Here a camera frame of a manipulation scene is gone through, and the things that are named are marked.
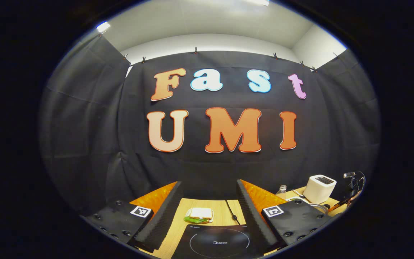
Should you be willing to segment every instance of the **water bottle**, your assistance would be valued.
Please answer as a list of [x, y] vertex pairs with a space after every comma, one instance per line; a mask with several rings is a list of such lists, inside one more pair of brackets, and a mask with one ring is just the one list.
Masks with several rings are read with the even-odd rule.
[[279, 191], [276, 193], [276, 195], [285, 200], [286, 190], [287, 190], [287, 186], [286, 185], [281, 185], [281, 187], [279, 187]]

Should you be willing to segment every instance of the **pink letter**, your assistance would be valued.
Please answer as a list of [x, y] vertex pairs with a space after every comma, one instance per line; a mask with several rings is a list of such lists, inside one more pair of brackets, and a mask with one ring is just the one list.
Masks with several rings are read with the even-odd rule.
[[289, 80], [292, 81], [292, 85], [294, 86], [296, 96], [298, 96], [298, 98], [300, 99], [306, 98], [306, 93], [304, 93], [301, 90], [301, 85], [303, 84], [303, 81], [299, 80], [298, 76], [295, 74], [289, 76]]

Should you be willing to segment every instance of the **wooden table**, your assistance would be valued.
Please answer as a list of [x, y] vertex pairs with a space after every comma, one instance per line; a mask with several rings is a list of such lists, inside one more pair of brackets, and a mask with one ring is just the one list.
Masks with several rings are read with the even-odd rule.
[[[306, 187], [301, 187], [296, 189], [297, 192], [303, 194], [304, 189]], [[291, 198], [294, 196], [298, 196], [293, 191], [288, 191], [286, 194], [287, 198]], [[323, 202], [322, 204], [328, 204], [330, 206], [335, 205], [338, 203], [337, 200], [334, 200], [332, 198], [329, 198], [326, 202]], [[240, 224], [246, 224], [244, 215], [242, 214], [242, 210], [240, 208], [238, 200], [228, 200], [228, 204], [230, 205], [230, 208], [232, 210], [232, 213], [237, 216], [237, 220]], [[153, 253], [148, 253], [144, 250], [143, 252], [147, 254], [151, 254], [153, 256], [159, 257], [161, 259], [170, 259], [172, 255], [175, 252], [175, 249], [178, 246], [178, 243], [181, 239], [181, 236], [183, 235], [183, 232], [187, 225], [189, 225], [189, 222], [186, 222], [183, 220], [185, 217], [185, 214], [190, 208], [211, 208], [213, 210], [213, 222], [209, 223], [210, 226], [232, 226], [237, 225], [237, 222], [233, 220], [230, 210], [228, 209], [228, 205], [226, 204], [226, 201], [224, 200], [193, 200], [193, 199], [186, 199], [182, 198], [180, 201], [180, 204], [177, 208], [177, 211], [175, 213], [174, 219], [172, 221], [172, 224], [169, 228], [169, 231], [167, 233], [166, 238], [161, 244], [161, 247], [159, 250], [154, 250]], [[329, 216], [334, 216], [340, 212], [343, 212], [346, 209], [346, 205], [342, 205], [336, 210], [333, 210], [329, 213]]]

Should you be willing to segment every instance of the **black fabric backdrop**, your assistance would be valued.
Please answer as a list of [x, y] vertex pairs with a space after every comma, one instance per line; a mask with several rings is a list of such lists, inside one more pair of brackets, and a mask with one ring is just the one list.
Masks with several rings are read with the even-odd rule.
[[[186, 198], [236, 199], [235, 180], [244, 179], [271, 192], [281, 184], [304, 186], [323, 174], [340, 183], [341, 175], [362, 170], [367, 177], [378, 151], [380, 117], [373, 87], [350, 51], [312, 72], [288, 60], [236, 51], [174, 54], [128, 62], [104, 37], [73, 49], [48, 83], [41, 110], [41, 151], [63, 197], [82, 214], [98, 210], [117, 196], [140, 197], [174, 181], [184, 182]], [[184, 68], [171, 98], [152, 102], [154, 75]], [[223, 88], [190, 88], [193, 74], [212, 68]], [[268, 93], [248, 87], [250, 69], [266, 71]], [[307, 97], [299, 99], [288, 76], [297, 74]], [[257, 153], [237, 148], [209, 154], [210, 119], [205, 110], [227, 109], [234, 123], [246, 108], [261, 110]], [[163, 111], [162, 137], [173, 138], [172, 110], [189, 111], [184, 144], [175, 152], [154, 149], [148, 141], [146, 114]], [[281, 150], [279, 113], [297, 115], [292, 150]]]

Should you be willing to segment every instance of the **power cord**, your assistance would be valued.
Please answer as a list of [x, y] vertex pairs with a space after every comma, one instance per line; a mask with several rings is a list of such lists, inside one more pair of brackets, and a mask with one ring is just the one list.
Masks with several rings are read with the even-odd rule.
[[233, 211], [231, 210], [230, 204], [228, 203], [228, 200], [225, 200], [226, 204], [228, 205], [228, 209], [230, 210], [231, 215], [233, 216], [233, 220], [237, 222], [238, 225], [240, 225], [239, 220], [237, 220], [237, 216], [233, 214]]

